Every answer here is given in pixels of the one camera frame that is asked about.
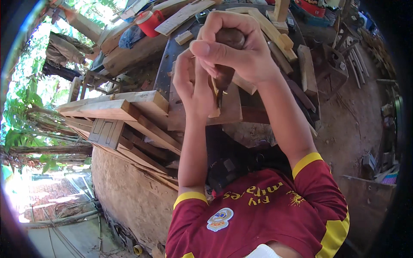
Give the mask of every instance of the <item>blue plastic bag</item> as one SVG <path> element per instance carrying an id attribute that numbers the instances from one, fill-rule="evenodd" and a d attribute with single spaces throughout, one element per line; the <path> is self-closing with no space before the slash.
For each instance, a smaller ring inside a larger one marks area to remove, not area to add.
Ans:
<path id="1" fill-rule="evenodd" d="M 139 26 L 134 25 L 122 34 L 121 39 L 119 40 L 119 47 L 131 49 L 136 42 L 145 36 L 145 33 L 143 33 Z"/>

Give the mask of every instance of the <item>hand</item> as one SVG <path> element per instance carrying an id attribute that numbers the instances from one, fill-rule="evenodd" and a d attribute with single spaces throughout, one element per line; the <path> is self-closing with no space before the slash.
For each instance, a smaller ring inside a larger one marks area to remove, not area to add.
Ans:
<path id="1" fill-rule="evenodd" d="M 237 28 L 246 37 L 243 50 L 236 50 L 215 42 L 215 34 L 221 28 Z M 202 67 L 216 78 L 218 71 L 214 64 L 235 69 L 251 83 L 272 81 L 279 68 L 271 58 L 267 42 L 258 22 L 249 15 L 233 12 L 213 11 L 200 29 L 197 40 L 190 44 L 191 52 L 200 60 Z"/>
<path id="2" fill-rule="evenodd" d="M 173 85 L 185 108 L 187 120 L 206 123 L 213 111 L 214 96 L 208 85 L 208 73 L 189 49 L 176 59 Z M 195 70 L 195 86 L 191 71 Z"/>

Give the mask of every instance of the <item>maroon shirt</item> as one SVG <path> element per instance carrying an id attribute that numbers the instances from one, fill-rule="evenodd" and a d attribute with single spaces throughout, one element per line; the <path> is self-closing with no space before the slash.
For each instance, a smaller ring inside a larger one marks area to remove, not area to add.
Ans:
<path id="1" fill-rule="evenodd" d="M 318 153 L 293 169 L 294 182 L 265 169 L 237 179 L 208 206 L 197 192 L 174 205 L 167 258 L 245 257 L 278 241 L 306 257 L 333 257 L 349 230 L 347 204 Z"/>

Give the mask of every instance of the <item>shirt sleeve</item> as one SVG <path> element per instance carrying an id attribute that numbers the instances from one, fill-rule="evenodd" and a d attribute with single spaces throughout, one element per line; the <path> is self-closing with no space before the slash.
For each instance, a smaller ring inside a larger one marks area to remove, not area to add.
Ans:
<path id="1" fill-rule="evenodd" d="M 199 192 L 186 192 L 178 196 L 173 205 L 172 221 L 166 239 L 166 256 L 182 257 L 185 254 L 187 241 L 180 241 L 186 229 L 208 207 L 207 198 Z"/>
<path id="2" fill-rule="evenodd" d="M 297 163 L 292 176 L 297 193 L 317 210 L 325 223 L 325 233 L 320 240 L 322 248 L 316 257 L 334 257 L 347 237 L 350 217 L 346 200 L 329 166 L 320 154 L 310 153 Z"/>

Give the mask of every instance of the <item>red water jug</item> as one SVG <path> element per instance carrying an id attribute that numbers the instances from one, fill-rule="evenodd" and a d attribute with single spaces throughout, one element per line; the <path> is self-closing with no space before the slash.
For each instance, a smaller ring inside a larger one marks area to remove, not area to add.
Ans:
<path id="1" fill-rule="evenodd" d="M 156 10 L 155 12 L 144 11 L 138 14 L 135 19 L 135 23 L 139 28 L 146 34 L 146 36 L 154 38 L 159 35 L 155 31 L 155 28 L 159 26 L 165 20 L 161 11 Z"/>

